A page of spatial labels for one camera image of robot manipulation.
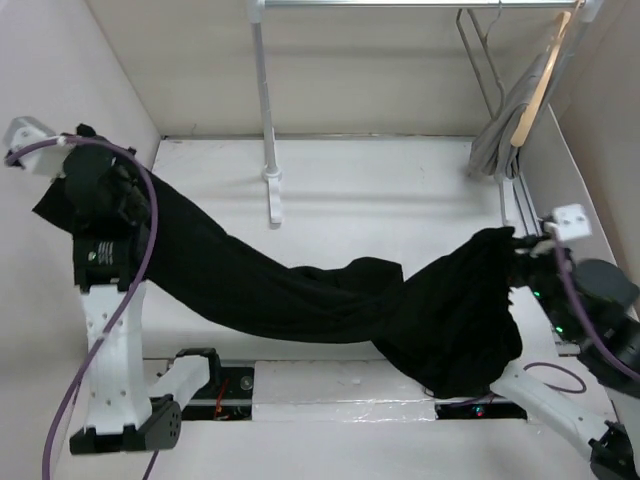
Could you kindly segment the black trousers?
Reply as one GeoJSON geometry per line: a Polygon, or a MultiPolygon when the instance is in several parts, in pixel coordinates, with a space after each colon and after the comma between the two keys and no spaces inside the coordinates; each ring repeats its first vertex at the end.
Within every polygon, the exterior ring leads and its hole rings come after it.
{"type": "Polygon", "coordinates": [[[287,267],[168,183],[153,186],[159,229],[147,278],[206,320],[275,340],[371,342],[439,398],[478,394],[522,353],[510,311],[510,227],[476,232],[411,277],[374,257],[287,267]]]}

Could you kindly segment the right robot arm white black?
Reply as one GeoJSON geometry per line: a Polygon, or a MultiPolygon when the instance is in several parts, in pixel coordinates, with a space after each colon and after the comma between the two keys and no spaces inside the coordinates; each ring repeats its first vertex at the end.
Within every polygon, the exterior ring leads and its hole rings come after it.
{"type": "Polygon", "coordinates": [[[574,261],[548,235],[514,241],[517,287],[528,287],[565,342],[578,346],[578,361],[604,388],[616,413],[610,421],[510,363],[499,378],[479,359],[462,369],[473,393],[489,389],[550,427],[585,458],[598,479],[639,476],[639,323],[628,311],[639,288],[614,264],[574,261]]]}

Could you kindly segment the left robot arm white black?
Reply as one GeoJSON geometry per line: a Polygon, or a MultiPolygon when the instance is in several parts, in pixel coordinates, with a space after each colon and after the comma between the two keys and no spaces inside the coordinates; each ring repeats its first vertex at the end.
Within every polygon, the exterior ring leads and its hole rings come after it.
{"type": "Polygon", "coordinates": [[[63,192],[72,205],[74,283],[88,339],[78,378],[89,386],[86,420],[71,436],[70,451],[169,450],[189,402],[222,387],[220,358],[213,349],[182,350],[152,385],[146,383],[142,307],[158,234],[157,196],[133,150],[85,124],[68,141],[63,192]]]}

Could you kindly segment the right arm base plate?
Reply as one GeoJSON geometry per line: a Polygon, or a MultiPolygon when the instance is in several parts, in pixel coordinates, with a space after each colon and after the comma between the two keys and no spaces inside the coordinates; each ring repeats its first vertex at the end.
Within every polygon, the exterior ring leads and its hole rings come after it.
{"type": "Polygon", "coordinates": [[[527,420],[527,412],[501,396],[490,394],[483,398],[435,404],[437,420],[527,420]]]}

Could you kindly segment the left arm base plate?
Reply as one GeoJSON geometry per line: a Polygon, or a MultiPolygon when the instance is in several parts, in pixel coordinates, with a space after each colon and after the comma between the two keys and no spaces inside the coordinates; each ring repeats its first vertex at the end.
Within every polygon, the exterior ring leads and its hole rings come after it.
{"type": "Polygon", "coordinates": [[[182,357],[149,388],[152,412],[178,421],[242,421],[252,416],[254,368],[182,357]]]}

